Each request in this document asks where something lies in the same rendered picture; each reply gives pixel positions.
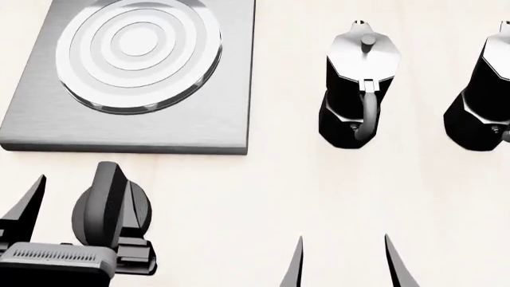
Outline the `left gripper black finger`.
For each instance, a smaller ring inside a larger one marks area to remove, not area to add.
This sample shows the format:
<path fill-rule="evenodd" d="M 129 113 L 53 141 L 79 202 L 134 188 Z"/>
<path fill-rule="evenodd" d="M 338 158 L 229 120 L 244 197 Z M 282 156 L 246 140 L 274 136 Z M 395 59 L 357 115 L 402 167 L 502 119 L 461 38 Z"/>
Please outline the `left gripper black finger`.
<path fill-rule="evenodd" d="M 140 186 L 132 181 L 128 181 L 124 195 L 120 236 L 125 238 L 143 238 L 147 230 L 148 197 Z"/>
<path fill-rule="evenodd" d="M 41 175 L 33 186 L 0 220 L 9 222 L 24 222 L 32 217 L 37 217 L 37 209 L 45 193 L 46 177 Z"/>

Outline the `grey brushed metal stove plate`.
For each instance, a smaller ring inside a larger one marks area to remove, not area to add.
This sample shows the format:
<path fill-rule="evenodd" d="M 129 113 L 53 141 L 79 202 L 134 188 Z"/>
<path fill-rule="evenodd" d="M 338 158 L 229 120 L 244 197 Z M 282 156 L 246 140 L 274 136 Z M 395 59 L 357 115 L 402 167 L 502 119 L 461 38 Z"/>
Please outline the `grey brushed metal stove plate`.
<path fill-rule="evenodd" d="M 218 66 L 189 97 L 144 114 L 110 114 L 78 102 L 57 75 L 64 28 L 98 0 L 53 0 L 0 126 L 9 151 L 245 155 L 256 0 L 200 0 L 222 35 Z"/>

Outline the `black silver moka pot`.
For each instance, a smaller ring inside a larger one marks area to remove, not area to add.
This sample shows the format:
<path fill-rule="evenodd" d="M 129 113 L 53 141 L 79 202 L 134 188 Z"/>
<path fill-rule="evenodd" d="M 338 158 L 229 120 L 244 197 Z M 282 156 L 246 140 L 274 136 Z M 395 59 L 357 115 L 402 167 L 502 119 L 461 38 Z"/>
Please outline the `black silver moka pot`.
<path fill-rule="evenodd" d="M 400 61 L 392 40 L 365 21 L 354 21 L 346 33 L 337 35 L 326 57 L 320 135 L 343 149 L 359 149 L 374 138 L 381 103 Z"/>
<path fill-rule="evenodd" d="M 486 38 L 466 87 L 443 115 L 445 133 L 466 150 L 510 143 L 510 21 Z"/>

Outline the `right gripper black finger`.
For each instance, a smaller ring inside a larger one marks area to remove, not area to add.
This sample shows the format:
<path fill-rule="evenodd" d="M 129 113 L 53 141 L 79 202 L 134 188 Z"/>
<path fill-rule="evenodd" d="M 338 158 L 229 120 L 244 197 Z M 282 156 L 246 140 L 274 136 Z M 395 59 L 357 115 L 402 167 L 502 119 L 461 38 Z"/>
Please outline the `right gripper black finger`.
<path fill-rule="evenodd" d="M 420 287 L 405 267 L 398 251 L 394 248 L 390 236 L 385 234 L 386 260 L 394 287 Z"/>
<path fill-rule="evenodd" d="M 288 270 L 280 287 L 300 287 L 304 262 L 303 238 L 299 237 Z"/>

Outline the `dark grey stove knob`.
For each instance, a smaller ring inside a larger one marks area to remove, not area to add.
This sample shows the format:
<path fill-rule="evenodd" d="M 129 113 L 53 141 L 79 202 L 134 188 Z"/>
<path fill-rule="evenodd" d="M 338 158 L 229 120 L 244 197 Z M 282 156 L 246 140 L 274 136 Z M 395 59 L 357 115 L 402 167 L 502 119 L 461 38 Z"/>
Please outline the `dark grey stove knob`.
<path fill-rule="evenodd" d="M 86 246 L 115 249 L 120 243 L 123 203 L 129 179 L 115 162 L 99 162 L 92 185 L 73 208 L 73 232 Z M 148 199 L 148 228 L 152 208 Z"/>

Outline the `round silver ringed burner disc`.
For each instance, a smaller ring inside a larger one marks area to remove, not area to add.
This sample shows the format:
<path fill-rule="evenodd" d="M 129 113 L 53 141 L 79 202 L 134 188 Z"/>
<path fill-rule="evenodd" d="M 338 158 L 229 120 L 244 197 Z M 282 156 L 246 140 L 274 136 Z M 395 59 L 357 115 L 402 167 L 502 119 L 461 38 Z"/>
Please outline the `round silver ringed burner disc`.
<path fill-rule="evenodd" d="M 55 59 L 78 102 L 144 114 L 199 90 L 221 54 L 220 25 L 200 0 L 98 0 L 64 28 Z"/>

